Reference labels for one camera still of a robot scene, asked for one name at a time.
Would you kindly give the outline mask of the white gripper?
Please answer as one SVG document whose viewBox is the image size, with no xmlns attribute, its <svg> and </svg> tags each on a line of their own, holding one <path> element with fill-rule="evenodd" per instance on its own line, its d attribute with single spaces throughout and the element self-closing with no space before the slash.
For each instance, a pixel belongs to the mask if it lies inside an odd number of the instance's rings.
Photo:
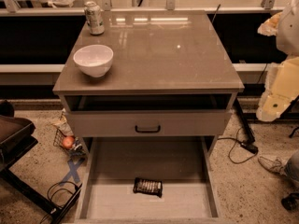
<svg viewBox="0 0 299 224">
<path fill-rule="evenodd" d="M 278 31 L 281 12 L 262 23 L 257 32 L 272 36 Z M 273 64 L 267 71 L 263 92 L 256 111 L 259 121 L 272 122 L 278 119 L 299 96 L 299 57 Z"/>
</svg>

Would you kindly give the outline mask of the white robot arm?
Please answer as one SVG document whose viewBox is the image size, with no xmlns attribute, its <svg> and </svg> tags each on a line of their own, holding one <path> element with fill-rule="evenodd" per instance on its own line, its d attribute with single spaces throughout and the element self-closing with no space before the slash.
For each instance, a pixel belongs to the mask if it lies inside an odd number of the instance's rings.
<svg viewBox="0 0 299 224">
<path fill-rule="evenodd" d="M 256 111 L 258 120 L 272 122 L 299 96 L 299 0 L 291 0 L 282 12 L 262 23 L 258 33 L 274 35 L 277 49 L 287 55 L 285 61 L 274 63 L 267 71 Z"/>
</svg>

